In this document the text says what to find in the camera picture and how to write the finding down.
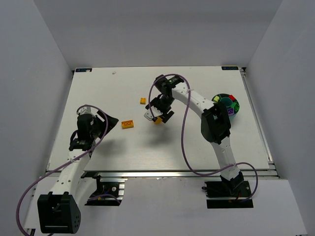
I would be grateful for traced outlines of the lime curved lego brick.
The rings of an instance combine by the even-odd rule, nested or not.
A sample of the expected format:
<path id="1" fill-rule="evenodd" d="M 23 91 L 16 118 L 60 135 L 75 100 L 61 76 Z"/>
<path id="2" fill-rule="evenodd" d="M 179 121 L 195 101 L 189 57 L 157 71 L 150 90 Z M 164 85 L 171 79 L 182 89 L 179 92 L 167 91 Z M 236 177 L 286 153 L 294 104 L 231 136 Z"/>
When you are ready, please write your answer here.
<path id="1" fill-rule="evenodd" d="M 215 96 L 215 97 L 213 98 L 213 101 L 216 102 L 216 103 L 220 102 L 220 100 L 221 100 L 221 97 L 220 97 L 220 96 Z"/>

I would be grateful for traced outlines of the yellow oval lego brick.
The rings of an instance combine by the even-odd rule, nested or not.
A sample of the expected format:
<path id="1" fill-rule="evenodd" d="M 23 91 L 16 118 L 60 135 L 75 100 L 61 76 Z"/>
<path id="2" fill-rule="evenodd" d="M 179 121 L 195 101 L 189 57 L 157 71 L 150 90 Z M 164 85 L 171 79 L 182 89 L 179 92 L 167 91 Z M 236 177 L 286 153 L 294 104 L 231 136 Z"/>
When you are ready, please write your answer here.
<path id="1" fill-rule="evenodd" d="M 160 124 L 160 123 L 162 123 L 162 118 L 156 117 L 156 119 L 154 120 L 154 124 Z"/>

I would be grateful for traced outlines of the long red lego brick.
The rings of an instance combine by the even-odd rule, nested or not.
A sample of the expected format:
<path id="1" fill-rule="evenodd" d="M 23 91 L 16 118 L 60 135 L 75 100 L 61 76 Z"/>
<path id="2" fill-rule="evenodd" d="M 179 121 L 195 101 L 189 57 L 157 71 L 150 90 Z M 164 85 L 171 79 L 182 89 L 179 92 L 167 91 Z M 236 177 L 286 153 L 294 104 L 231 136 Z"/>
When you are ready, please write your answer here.
<path id="1" fill-rule="evenodd" d="M 230 98 L 232 101 L 236 101 L 236 98 L 235 98 L 232 94 L 229 95 L 229 98 Z"/>

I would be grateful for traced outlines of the small yellow square lego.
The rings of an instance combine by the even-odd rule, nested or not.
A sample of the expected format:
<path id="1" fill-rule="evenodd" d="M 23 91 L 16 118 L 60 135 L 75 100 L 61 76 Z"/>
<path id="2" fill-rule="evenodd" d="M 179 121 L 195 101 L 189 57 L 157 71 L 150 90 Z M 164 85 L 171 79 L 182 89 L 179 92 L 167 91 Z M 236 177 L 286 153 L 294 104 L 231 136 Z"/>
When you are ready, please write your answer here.
<path id="1" fill-rule="evenodd" d="M 146 105 L 146 98 L 145 97 L 141 97 L 140 98 L 140 104 L 141 105 Z"/>

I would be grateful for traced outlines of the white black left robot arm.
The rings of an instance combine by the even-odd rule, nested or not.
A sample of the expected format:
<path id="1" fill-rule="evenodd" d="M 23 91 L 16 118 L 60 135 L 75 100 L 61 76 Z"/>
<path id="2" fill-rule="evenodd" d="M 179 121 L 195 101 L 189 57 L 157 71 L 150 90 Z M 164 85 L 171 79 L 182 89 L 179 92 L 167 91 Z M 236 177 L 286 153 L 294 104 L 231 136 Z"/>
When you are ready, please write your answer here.
<path id="1" fill-rule="evenodd" d="M 97 181 L 81 176 L 92 157 L 92 147 L 118 123 L 101 111 L 90 108 L 77 113 L 77 129 L 72 133 L 68 149 L 69 164 L 62 168 L 58 180 L 48 194 L 37 200 L 40 230 L 44 234 L 75 234 L 81 224 L 80 208 L 97 190 Z"/>

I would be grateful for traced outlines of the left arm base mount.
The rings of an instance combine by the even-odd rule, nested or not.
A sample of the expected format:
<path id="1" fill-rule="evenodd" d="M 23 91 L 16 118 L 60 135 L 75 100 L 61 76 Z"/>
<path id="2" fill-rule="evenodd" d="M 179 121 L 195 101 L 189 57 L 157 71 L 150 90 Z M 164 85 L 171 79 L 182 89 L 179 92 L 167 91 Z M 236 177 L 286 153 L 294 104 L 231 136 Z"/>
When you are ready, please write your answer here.
<path id="1" fill-rule="evenodd" d="M 118 207 L 123 199 L 125 182 L 123 180 L 108 180 L 100 174 L 93 177 L 96 180 L 96 191 L 91 194 L 86 206 Z"/>

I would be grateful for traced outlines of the green lego with heart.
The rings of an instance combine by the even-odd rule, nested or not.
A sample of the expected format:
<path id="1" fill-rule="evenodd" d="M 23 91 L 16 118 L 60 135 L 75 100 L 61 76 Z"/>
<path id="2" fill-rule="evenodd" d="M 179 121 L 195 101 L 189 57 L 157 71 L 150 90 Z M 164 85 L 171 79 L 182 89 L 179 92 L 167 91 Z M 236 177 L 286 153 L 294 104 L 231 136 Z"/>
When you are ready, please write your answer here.
<path id="1" fill-rule="evenodd" d="M 240 109 L 239 103 L 233 103 L 231 107 L 234 109 L 235 112 L 238 112 Z"/>

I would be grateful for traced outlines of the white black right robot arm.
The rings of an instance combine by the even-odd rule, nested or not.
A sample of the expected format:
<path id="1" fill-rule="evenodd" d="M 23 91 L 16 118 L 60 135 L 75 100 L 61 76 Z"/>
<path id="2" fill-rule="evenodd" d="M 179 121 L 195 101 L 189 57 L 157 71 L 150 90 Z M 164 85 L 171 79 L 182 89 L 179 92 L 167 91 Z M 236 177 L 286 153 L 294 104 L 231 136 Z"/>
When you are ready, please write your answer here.
<path id="1" fill-rule="evenodd" d="M 220 178 L 228 191 L 234 193 L 244 181 L 230 144 L 231 122 L 227 108 L 222 102 L 212 102 L 195 92 L 181 75 L 158 76 L 153 85 L 160 94 L 148 99 L 145 118 L 149 121 L 167 123 L 174 115 L 171 105 L 174 100 L 182 102 L 186 110 L 192 110 L 201 119 L 201 134 L 216 154 L 220 166 Z"/>

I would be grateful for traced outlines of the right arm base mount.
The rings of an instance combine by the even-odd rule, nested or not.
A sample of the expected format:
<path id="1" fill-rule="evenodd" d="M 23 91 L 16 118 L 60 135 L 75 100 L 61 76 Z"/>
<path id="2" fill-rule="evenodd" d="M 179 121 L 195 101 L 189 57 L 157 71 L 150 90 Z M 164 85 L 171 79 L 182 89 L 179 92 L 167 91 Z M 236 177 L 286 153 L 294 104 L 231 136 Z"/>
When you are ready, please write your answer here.
<path id="1" fill-rule="evenodd" d="M 220 181 L 205 182 L 201 189 L 206 195 L 207 209 L 253 208 L 252 199 L 246 200 L 252 194 L 248 181 L 233 192 Z"/>

